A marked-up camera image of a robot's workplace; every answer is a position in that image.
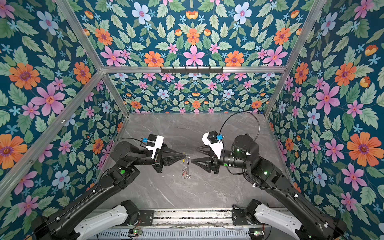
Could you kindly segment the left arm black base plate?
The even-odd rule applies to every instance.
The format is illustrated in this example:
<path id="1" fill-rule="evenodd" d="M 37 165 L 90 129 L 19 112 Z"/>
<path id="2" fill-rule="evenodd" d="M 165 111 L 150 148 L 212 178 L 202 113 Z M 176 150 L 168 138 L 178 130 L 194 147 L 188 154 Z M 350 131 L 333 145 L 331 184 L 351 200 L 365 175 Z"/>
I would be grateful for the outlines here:
<path id="1" fill-rule="evenodd" d="M 150 227 L 153 224 L 155 211 L 154 210 L 139 210 L 131 215 L 117 227 Z"/>

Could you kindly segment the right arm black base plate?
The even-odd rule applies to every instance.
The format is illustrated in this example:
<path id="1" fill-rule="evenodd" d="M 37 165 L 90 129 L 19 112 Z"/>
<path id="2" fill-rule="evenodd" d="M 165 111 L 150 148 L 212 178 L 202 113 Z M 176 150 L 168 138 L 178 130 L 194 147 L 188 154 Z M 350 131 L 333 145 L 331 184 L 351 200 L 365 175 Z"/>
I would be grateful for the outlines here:
<path id="1" fill-rule="evenodd" d="M 232 205 L 232 221 L 234 226 L 256 226 L 260 222 L 256 218 L 256 208 L 258 205 L 249 204 L 245 209 L 238 205 Z"/>

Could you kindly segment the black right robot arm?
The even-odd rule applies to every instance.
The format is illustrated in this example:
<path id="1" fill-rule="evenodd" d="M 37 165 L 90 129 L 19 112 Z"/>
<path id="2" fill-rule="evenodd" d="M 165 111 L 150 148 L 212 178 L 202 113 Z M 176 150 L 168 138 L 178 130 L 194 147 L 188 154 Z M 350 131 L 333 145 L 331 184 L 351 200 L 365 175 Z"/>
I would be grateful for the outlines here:
<path id="1" fill-rule="evenodd" d="M 224 138 L 216 131 L 205 133 L 200 152 L 206 157 L 191 162 L 206 172 L 218 174 L 221 166 L 239 168 L 254 187 L 273 196 L 290 212 L 275 211 L 256 201 L 247 213 L 261 224 L 276 228 L 296 240 L 338 240 L 344 236 L 346 223 L 325 214 L 307 200 L 282 171 L 260 156 L 259 145 L 248 134 L 235 138 L 231 150 L 224 149 Z"/>

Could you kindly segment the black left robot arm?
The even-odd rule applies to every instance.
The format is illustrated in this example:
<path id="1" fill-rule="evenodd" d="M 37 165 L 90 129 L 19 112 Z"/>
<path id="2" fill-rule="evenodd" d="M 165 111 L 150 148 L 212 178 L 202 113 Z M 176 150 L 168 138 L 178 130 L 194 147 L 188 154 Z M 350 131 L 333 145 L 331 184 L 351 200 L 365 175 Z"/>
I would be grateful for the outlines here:
<path id="1" fill-rule="evenodd" d="M 160 147 L 139 149 L 123 141 L 111 153 L 115 165 L 75 201 L 49 217 L 40 216 L 32 222 L 34 240 L 86 240 L 111 227 L 135 224 L 139 210 L 132 201 L 124 201 L 112 210 L 92 218 L 92 213 L 106 200 L 129 186 L 140 174 L 139 165 L 151 165 L 157 173 L 186 158 L 162 143 Z"/>

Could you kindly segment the large black yellow keyring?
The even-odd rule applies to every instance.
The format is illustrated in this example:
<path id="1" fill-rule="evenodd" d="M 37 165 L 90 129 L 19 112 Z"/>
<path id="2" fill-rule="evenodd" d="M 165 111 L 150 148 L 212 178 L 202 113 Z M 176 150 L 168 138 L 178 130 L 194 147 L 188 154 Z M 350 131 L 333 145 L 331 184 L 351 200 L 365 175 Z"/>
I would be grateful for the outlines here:
<path id="1" fill-rule="evenodd" d="M 184 168 L 182 169 L 182 177 L 184 179 L 190 179 L 191 178 L 191 173 L 190 173 L 190 162 L 191 162 L 191 158 L 189 155 L 185 155 L 185 158 L 183 159 L 183 166 Z"/>

